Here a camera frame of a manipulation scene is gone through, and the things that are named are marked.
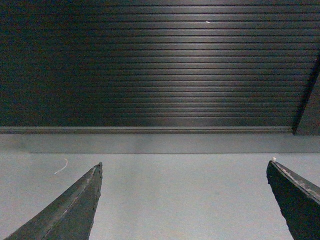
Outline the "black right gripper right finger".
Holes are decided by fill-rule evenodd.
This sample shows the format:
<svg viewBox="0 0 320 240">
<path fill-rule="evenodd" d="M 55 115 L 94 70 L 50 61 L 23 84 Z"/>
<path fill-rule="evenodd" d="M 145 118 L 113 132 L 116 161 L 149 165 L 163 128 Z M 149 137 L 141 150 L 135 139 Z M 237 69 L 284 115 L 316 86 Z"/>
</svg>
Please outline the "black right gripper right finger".
<svg viewBox="0 0 320 240">
<path fill-rule="evenodd" d="M 320 238 L 320 187 L 284 165 L 271 160 L 268 184 L 295 240 Z"/>
</svg>

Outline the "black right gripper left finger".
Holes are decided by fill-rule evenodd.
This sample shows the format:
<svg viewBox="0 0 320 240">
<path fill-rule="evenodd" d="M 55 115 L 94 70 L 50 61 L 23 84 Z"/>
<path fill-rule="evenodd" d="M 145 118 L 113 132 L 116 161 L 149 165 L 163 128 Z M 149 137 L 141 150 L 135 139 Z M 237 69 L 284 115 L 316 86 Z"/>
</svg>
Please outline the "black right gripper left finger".
<svg viewBox="0 0 320 240">
<path fill-rule="evenodd" d="M 103 164 L 92 167 L 7 240 L 88 240 L 103 179 Z"/>
</svg>

